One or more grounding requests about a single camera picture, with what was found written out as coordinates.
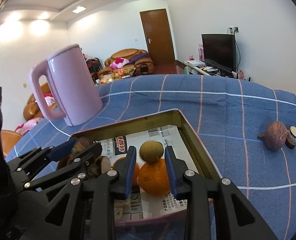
orange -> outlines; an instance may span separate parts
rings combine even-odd
[[[112,166],[112,169],[115,167],[117,161],[122,160],[122,159],[124,159],[124,158],[125,158],[125,157],[121,157],[120,159],[116,160],[115,163],[114,163],[113,166]],[[136,163],[136,165],[135,165],[135,169],[134,169],[134,177],[133,177],[133,181],[136,181],[136,179],[137,179],[137,177],[138,177],[138,175],[139,175],[139,170],[140,170],[140,167],[139,167],[138,163]]]
[[[170,192],[167,169],[164,159],[156,163],[145,163],[139,171],[139,185],[152,195],[165,195]]]

brown sofa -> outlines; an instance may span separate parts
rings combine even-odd
[[[110,58],[106,59],[105,61],[105,68],[98,72],[98,75],[103,73],[112,72],[110,68],[110,64],[113,63],[117,58],[126,58],[131,59],[133,56],[138,55],[140,53],[147,53],[147,51],[143,49],[123,49],[121,51],[116,52]],[[127,65],[125,68],[129,67],[136,67],[136,74],[137,75],[145,75],[145,74],[152,74],[154,70],[153,61],[150,57],[142,58],[134,63],[134,65]]]
[[[50,88],[48,86],[48,83],[45,83],[41,86],[41,90],[43,94],[48,94],[51,93]],[[42,115],[38,104],[35,102],[36,98],[32,94],[27,102],[27,105],[24,108],[24,118],[26,121],[35,118],[35,117],[40,117],[43,118],[44,116]],[[57,107],[57,104],[53,104],[49,107],[50,111],[54,110]]]
[[[0,140],[2,144],[2,151],[4,158],[8,155],[11,149],[23,136],[20,133],[16,133],[10,130],[1,130]]]

power outlet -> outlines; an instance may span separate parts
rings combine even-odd
[[[239,28],[238,27],[230,27],[229,31],[230,31],[230,34],[239,33]]]

barcode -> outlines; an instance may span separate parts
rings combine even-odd
[[[164,140],[164,143],[166,144],[166,146],[171,146],[171,143],[169,143],[167,139]]]
[[[158,128],[148,130],[149,137],[157,136],[159,134]]]
[[[167,137],[170,136],[169,130],[168,130],[168,126],[163,126],[161,127],[161,135],[162,137]]]

kettle lid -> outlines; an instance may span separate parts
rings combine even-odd
[[[68,50],[74,49],[74,48],[79,48],[79,44],[77,44],[77,43],[76,43],[76,44],[72,44],[72,45],[69,45],[69,46],[67,46],[67,47],[65,47],[65,48],[63,48],[63,49],[61,49],[60,51],[57,51],[55,54],[53,54],[51,57],[49,57],[47,60],[51,60],[51,59],[53,59],[54,57],[57,57],[57,56],[59,56],[60,54],[66,52],[66,51],[68,51]]]

